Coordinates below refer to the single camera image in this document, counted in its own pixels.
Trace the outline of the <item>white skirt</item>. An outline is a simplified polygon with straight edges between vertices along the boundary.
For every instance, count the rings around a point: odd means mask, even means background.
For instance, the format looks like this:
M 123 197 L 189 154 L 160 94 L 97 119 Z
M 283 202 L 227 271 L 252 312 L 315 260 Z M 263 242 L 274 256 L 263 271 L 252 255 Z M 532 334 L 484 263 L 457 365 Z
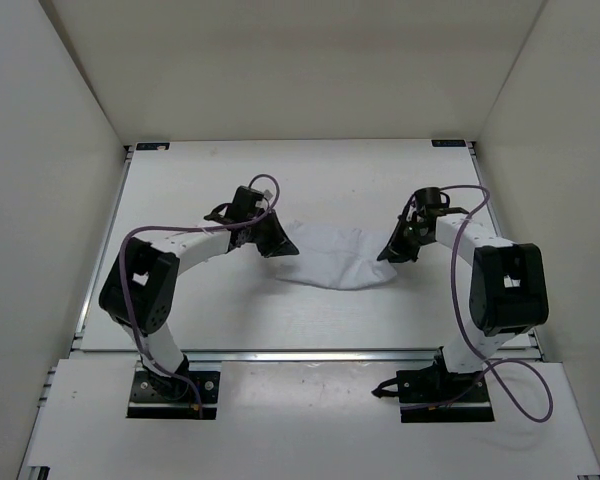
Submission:
M 299 254 L 280 259 L 278 280 L 349 291 L 384 285 L 397 276 L 388 261 L 377 259 L 387 240 L 381 232 L 300 221 L 286 230 Z

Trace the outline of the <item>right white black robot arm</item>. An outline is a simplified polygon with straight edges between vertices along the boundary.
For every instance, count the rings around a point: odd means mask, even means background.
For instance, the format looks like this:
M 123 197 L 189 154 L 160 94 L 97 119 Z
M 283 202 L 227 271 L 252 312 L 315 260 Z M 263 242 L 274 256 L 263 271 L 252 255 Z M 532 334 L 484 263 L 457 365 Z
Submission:
M 432 395 L 447 401 L 463 390 L 463 375 L 480 371 L 504 343 L 544 324 L 549 306 L 540 249 L 497 236 L 459 207 L 405 210 L 377 259 L 415 262 L 420 249 L 433 243 L 448 247 L 453 262 L 462 259 L 471 267 L 469 318 L 441 348 L 443 366 L 428 376 Z

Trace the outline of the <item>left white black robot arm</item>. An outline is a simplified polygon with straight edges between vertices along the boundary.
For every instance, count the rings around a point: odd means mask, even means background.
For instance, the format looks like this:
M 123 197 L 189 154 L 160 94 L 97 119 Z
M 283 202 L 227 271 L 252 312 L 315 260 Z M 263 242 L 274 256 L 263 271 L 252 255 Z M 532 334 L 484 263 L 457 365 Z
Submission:
M 299 253 L 273 210 L 241 220 L 213 211 L 193 227 L 144 226 L 124 237 L 99 306 L 134 341 L 151 384 L 165 397 L 177 398 L 192 385 L 188 359 L 167 325 L 178 277 L 245 244 L 264 258 Z

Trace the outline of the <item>right blue table label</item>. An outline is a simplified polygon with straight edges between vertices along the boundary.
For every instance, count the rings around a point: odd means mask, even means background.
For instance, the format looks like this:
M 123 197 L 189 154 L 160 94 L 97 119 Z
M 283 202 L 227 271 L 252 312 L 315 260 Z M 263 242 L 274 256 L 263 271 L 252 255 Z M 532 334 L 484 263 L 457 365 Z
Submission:
M 466 142 L 461 139 L 432 139 L 434 148 L 465 148 Z

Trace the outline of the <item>blue table label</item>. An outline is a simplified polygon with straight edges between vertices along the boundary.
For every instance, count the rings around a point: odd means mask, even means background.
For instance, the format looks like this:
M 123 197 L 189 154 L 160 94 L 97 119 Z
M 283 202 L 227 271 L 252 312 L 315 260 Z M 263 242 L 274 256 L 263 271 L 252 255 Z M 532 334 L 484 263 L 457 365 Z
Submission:
M 169 148 L 169 142 L 139 142 L 135 146 L 136 151 L 166 151 Z
M 432 139 L 434 148 L 465 148 L 466 142 L 461 139 Z

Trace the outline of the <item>left blue table label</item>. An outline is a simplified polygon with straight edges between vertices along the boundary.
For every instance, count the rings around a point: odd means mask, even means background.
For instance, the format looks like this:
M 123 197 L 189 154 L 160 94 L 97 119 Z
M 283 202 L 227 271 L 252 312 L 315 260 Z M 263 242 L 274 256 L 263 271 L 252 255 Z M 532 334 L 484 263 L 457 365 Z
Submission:
M 136 151 L 166 151 L 169 148 L 169 142 L 139 142 L 135 146 Z

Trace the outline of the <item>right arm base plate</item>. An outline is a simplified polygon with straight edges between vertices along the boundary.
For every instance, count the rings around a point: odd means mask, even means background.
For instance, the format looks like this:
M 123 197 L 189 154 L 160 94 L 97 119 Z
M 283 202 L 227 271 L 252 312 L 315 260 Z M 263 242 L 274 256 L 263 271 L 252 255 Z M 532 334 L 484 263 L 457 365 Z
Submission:
M 449 373 L 437 362 L 421 369 L 398 370 L 371 394 L 379 399 L 397 399 L 403 424 L 495 421 L 481 373 Z

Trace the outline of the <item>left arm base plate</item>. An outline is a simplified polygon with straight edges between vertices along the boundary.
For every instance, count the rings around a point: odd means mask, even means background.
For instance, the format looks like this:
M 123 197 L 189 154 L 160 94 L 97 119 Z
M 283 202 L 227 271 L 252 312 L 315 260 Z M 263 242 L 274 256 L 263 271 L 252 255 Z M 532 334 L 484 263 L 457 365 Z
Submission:
M 155 375 L 143 367 L 134 372 L 127 406 L 131 419 L 215 420 L 221 372 L 189 369 L 202 406 L 188 383 Z

